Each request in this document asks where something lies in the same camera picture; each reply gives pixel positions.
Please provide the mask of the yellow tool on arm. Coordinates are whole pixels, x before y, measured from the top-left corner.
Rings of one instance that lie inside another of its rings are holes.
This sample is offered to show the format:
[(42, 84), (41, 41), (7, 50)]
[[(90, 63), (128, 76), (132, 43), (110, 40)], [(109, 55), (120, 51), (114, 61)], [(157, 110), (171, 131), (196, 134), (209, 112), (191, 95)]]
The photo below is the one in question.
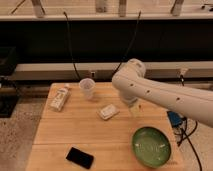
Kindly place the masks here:
[(130, 108), (130, 113), (133, 117), (140, 117), (142, 113), (141, 105), (135, 104)]

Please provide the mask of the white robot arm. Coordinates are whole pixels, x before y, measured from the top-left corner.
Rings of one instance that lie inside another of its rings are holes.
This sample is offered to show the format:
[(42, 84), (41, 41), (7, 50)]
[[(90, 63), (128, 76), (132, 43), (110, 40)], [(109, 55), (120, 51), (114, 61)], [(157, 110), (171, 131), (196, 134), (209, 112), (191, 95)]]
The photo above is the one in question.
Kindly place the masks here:
[(130, 59), (113, 75), (112, 85), (125, 103), (142, 98), (213, 127), (213, 91), (152, 81), (145, 72), (142, 61)]

